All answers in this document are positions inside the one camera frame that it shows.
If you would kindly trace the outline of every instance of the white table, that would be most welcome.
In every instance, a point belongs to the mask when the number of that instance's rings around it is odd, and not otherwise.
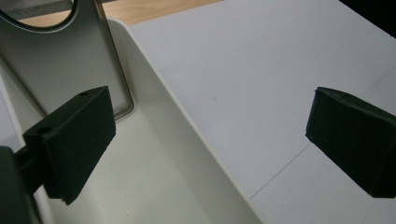
[[[318,86],[396,115],[396,39],[341,2],[222,1],[130,26],[271,224],[391,223],[304,136]]]

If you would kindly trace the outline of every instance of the white surface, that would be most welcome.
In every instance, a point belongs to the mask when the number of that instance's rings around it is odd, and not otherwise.
[[[2,79],[3,73],[0,67],[0,146],[10,147],[15,152],[20,149],[21,145],[9,113],[10,101],[7,97],[6,87]]]
[[[130,27],[249,196],[308,144],[317,86],[362,96],[395,39],[338,1],[223,1]]]
[[[335,0],[222,1],[130,30],[269,223],[390,223],[395,200],[301,152],[317,86],[396,114],[395,38]]]
[[[375,199],[311,145],[253,202],[273,224],[360,224]]]

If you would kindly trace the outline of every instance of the wooden surface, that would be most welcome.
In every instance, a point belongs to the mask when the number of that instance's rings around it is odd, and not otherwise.
[[[127,24],[134,24],[218,1],[219,0],[117,0],[104,3],[103,7],[109,18],[117,18]],[[21,22],[33,26],[46,27],[61,22],[69,13],[70,11],[58,12],[21,20]]]

